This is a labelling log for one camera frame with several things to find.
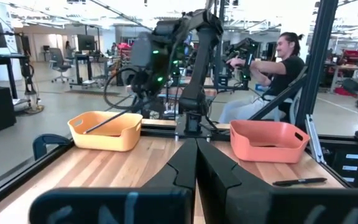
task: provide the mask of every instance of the yellow basket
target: yellow basket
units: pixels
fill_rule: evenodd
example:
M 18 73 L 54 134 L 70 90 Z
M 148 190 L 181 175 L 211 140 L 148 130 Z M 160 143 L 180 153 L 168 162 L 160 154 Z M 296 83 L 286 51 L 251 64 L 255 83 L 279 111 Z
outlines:
M 77 147 L 110 151 L 129 151 L 140 139 L 142 115 L 126 113 L 94 131 L 86 130 L 118 113 L 90 111 L 69 120 L 68 127 Z

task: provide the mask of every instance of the workbench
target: workbench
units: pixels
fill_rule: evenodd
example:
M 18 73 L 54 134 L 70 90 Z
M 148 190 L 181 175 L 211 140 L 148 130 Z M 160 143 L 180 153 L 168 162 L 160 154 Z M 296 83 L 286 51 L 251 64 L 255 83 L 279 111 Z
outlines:
M 336 88 L 336 83 L 338 81 L 340 81 L 339 77 L 338 77 L 338 73 L 340 70 L 358 70 L 358 66 L 355 65 L 338 65 L 334 67 L 335 72 L 334 72 L 334 77 L 333 77 L 333 82 L 331 84 L 331 87 L 329 89 L 330 93 L 334 93 L 335 88 Z
M 191 77 L 184 77 L 184 79 L 180 80 L 180 83 L 188 84 L 190 82 L 190 80 L 191 80 Z M 214 85 L 214 83 L 210 77 L 207 77 L 205 79 L 204 85 L 210 86 L 210 85 Z M 172 86 L 172 87 L 168 88 L 168 94 L 173 95 L 173 97 L 175 97 L 175 95 L 180 96 L 183 89 L 184 89 L 184 87 Z M 131 89 L 130 85 L 126 86 L 126 91 L 127 91 L 127 93 L 132 93 L 132 89 Z M 205 88 L 204 91 L 205 91 L 206 96 L 216 96 L 218 94 L 216 89 L 212 89 L 212 88 Z M 162 88 L 161 95 L 166 95 L 166 93 L 167 93 L 167 89 Z
M 174 121 L 149 119 L 143 119 L 142 124 L 161 126 L 162 129 L 176 125 Z M 228 124 L 217 126 L 221 129 L 229 129 Z M 184 140 L 142 136 L 136 147 L 129 152 L 79 149 L 75 146 L 69 146 L 70 149 L 61 148 L 59 149 L 61 156 L 55 156 L 56 159 L 51 164 L 39 168 L 37 174 L 0 201 L 0 223 L 28 223 L 31 203 L 37 196 L 53 188 L 140 187 L 165 165 L 183 142 Z M 279 180 L 325 177 L 327 178 L 325 184 L 297 185 L 297 187 L 344 187 L 307 153 L 303 154 L 297 164 L 244 162 L 235 157 L 230 142 L 213 142 L 213 144 L 245 170 L 269 184 Z M 204 223 L 198 192 L 195 202 L 195 223 Z

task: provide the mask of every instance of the man's hair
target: man's hair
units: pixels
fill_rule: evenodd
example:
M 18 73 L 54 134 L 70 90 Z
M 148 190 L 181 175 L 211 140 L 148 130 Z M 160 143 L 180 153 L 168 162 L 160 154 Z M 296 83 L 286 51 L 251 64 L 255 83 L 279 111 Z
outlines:
M 303 34 L 301 35 L 297 35 L 294 32 L 284 32 L 280 35 L 280 37 L 285 37 L 285 40 L 288 42 L 294 42 L 295 46 L 293 48 L 292 54 L 291 55 L 299 55 L 300 50 L 301 50 L 301 46 L 299 44 L 299 41 L 302 40 L 302 38 L 304 37 Z

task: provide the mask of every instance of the black t-shirt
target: black t-shirt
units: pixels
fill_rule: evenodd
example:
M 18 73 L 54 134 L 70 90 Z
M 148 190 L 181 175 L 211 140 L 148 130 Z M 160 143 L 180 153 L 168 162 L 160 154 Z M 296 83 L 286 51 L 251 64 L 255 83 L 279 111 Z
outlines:
M 298 77 L 302 71 L 305 63 L 302 58 L 294 55 L 279 63 L 283 63 L 287 74 L 285 75 L 273 75 L 273 80 L 270 84 L 270 88 L 264 93 L 264 95 L 277 96 L 284 91 L 288 85 Z

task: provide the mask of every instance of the black cable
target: black cable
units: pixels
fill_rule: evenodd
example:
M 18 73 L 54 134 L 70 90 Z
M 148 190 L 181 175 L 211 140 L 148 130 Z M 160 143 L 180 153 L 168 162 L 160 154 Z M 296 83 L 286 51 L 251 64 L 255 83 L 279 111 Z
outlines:
M 131 110 L 133 109 L 134 106 L 118 106 L 114 103 L 111 103 L 109 101 L 109 99 L 107 98 L 107 87 L 110 85 L 111 81 L 113 80 L 114 77 L 120 75 L 122 72 L 125 72 L 125 71 L 133 71 L 135 73 L 138 73 L 138 71 L 134 70 L 133 68 L 123 68 L 123 69 L 120 69 L 120 71 L 118 71 L 115 75 L 111 75 L 107 81 L 106 81 L 106 84 L 104 86 L 104 90 L 103 90 L 103 99 L 104 101 L 112 108 L 115 108 L 115 109 L 119 109 L 119 110 Z
M 177 92 L 175 93 L 175 98 L 173 100 L 173 117 L 174 117 L 174 119 L 176 119 L 176 117 L 177 117 L 177 100 L 178 100 L 179 88 L 181 88 L 183 91 L 182 87 L 177 86 Z

